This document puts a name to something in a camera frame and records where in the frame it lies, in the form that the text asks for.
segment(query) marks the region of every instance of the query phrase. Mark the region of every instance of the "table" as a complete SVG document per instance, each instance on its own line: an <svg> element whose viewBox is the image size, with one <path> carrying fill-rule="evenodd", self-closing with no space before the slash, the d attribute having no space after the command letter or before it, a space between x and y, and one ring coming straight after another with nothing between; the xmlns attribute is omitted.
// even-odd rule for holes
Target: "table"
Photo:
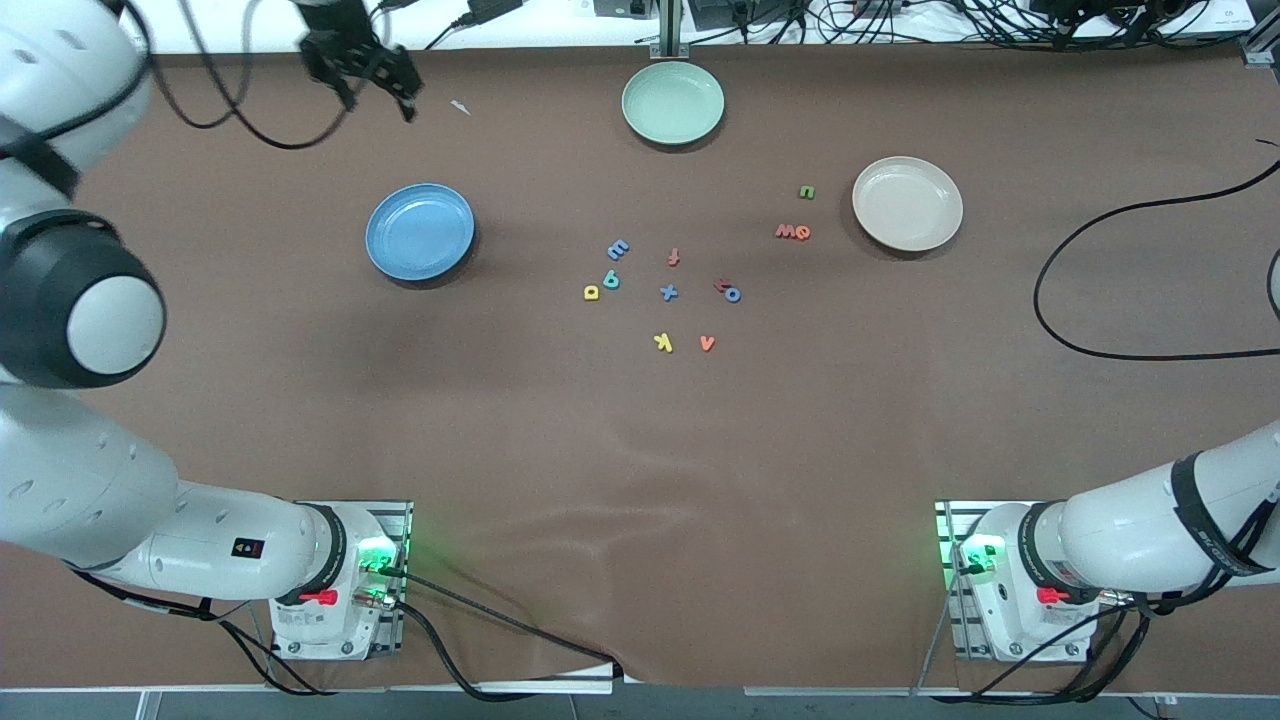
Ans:
<svg viewBox="0 0 1280 720"><path fill-rule="evenodd" d="M372 0L366 5L374 6ZM1018 0L1019 6L1028 8L1029 0ZM152 26L159 53L195 53L195 44L183 22L182 13L174 0L137 0L138 8ZM242 46L242 17L248 0L221 0L209 3L196 0L192 9L206 42L212 53L239 53ZM824 3L814 0L809 8L822 12ZM637 40L649 42L658 35L657 17L645 20L599 18L591 9L591 0L526 0L525 6L484 26L466 28L449 35L438 46L442 50L466 47L557 47L557 46L634 46ZM392 23L392 41L411 49L425 47L451 22L467 12L466 0L422 1L403 10L397 10ZM1210 0L1207 5L1196 4L1185 13L1187 20L1175 19L1169 29L1180 36L1213 36L1238 33L1253 28L1253 14L1247 0ZM836 12L837 22L844 26L851 19L847 9ZM817 20L809 18L809 32L805 42L820 44L823 38L817 32ZM854 29L861 29L872 20L859 22ZM764 28L753 36L753 42L765 42L781 28L781 22L753 26ZM380 32L381 22L375 28ZM252 46L259 53L292 53L297 40L305 32L298 13L288 3L262 3L256 10ZM741 42L737 33L714 37L722 31L698 32L687 8L681 26L685 41L712 37L708 44L736 45ZM914 8L904 8L893 17L893 32L902 36L920 37L937 42L957 42L972 38L973 23L943 3L927 3ZM1108 37L1116 28L1102 18L1094 18L1076 31L1076 37ZM801 33L792 27L783 35L783 44L797 44ZM842 36L837 44L854 42L858 37Z"/></svg>
<svg viewBox="0 0 1280 720"><path fill-rule="evenodd" d="M79 205L147 261L170 328L146 372L88 402L192 480L415 500L415 570L640 680L878 692L914 683L941 607L936 500L1062 497L1274 418L1271 360L1096 361L1030 311L1036 270L1082 222L1274 160L1254 138L1280 136L1275 79L1233 51L708 49L727 114L682 151L620 117L643 55L431 56L417 122L369 95L301 154L186 129L156 104ZM255 73L246 111L275 135L337 105L291 58ZM196 68L172 76L193 113L214 111ZM892 154L964 193L959 236L920 260L850 213L854 177ZM374 270L362 232L422 181L468 199L479 246L454 282L413 291ZM1100 227L1060 260L1046 313L1111 348L1275 342L1275 192ZM781 222L813 237L777 240ZM617 237L632 250L613 263ZM622 287L584 302L608 269ZM722 275L740 304L712 287ZM120 606L12 547L0 574L0 647L19 648L0 685L255 682L215 628ZM1162 620L1116 689L1280 692L1276 593ZM476 679L582 665L415 601ZM963 665L940 656L927 684L989 670ZM303 669L330 687L444 682L412 630L401 657Z"/></svg>

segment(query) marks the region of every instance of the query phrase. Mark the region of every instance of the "white plate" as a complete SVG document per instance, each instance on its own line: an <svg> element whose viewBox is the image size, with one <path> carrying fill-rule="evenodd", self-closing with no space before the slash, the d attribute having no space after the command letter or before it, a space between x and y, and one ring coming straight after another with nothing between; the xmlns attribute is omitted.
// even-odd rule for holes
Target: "white plate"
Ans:
<svg viewBox="0 0 1280 720"><path fill-rule="evenodd" d="M960 188L932 163L884 158L858 176L854 215L877 241L909 252L933 250L960 229Z"/></svg>

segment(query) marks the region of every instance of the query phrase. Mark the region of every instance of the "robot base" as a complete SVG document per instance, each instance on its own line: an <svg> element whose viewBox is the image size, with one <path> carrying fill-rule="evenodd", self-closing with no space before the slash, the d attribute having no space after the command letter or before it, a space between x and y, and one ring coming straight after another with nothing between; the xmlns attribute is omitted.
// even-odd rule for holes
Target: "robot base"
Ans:
<svg viewBox="0 0 1280 720"><path fill-rule="evenodd" d="M959 602L951 603L952 616L961 624L965 634L972 632L972 625L978 624L984 635L980 642L969 638L963 656L978 655L1001 662L1016 662L1046 641L1098 611L1097 601L1085 605L1046 605L1037 598L1036 583L1027 574L1018 551L1018 528L1028 505L964 502L964 510L959 510L959 505L961 503L937 503L940 543L946 546L943 557L951 557L960 568L982 565L984 569L974 575L961 575L955 585L960 592L954 598ZM977 523L973 521L974 518L978 518ZM941 527L942 520L947 527ZM1083 662L1096 630L1096 621L1087 623L1038 652L1032 662ZM970 647L980 651L973 652Z"/></svg>
<svg viewBox="0 0 1280 720"><path fill-rule="evenodd" d="M284 606L271 601L273 650L284 660L366 660L396 653L403 638L403 615L385 605L353 598L403 600L403 580L369 571L370 565L406 566L413 518L410 501L315 501L328 505L347 529L347 556L333 605L308 600Z"/></svg>

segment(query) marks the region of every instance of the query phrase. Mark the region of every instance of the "small black label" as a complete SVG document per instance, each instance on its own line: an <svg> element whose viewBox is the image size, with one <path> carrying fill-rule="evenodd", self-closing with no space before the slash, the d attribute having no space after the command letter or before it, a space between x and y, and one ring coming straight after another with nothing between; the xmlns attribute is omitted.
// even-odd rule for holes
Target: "small black label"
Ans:
<svg viewBox="0 0 1280 720"><path fill-rule="evenodd" d="M253 560L261 560L264 544L266 544L265 541L236 538L236 544L232 546L232 557L251 557Z"/></svg>

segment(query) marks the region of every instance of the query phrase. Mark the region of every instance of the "black strap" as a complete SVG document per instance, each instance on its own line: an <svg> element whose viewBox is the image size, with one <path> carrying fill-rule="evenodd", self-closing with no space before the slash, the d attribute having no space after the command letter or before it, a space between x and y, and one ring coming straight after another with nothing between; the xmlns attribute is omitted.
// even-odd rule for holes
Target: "black strap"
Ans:
<svg viewBox="0 0 1280 720"><path fill-rule="evenodd" d="M79 184L79 170L45 138L0 113L0 154L8 154L70 200Z"/></svg>
<svg viewBox="0 0 1280 720"><path fill-rule="evenodd" d="M1175 461L1169 471L1174 502L1178 503L1174 506L1178 519L1181 520L1192 539L1201 546L1201 550L1219 570L1235 578L1270 573L1274 568L1258 565L1247 553L1235 550L1208 514L1204 498L1201 497L1199 488L1196 487L1197 457L1199 457L1199 452L1188 455Z"/></svg>

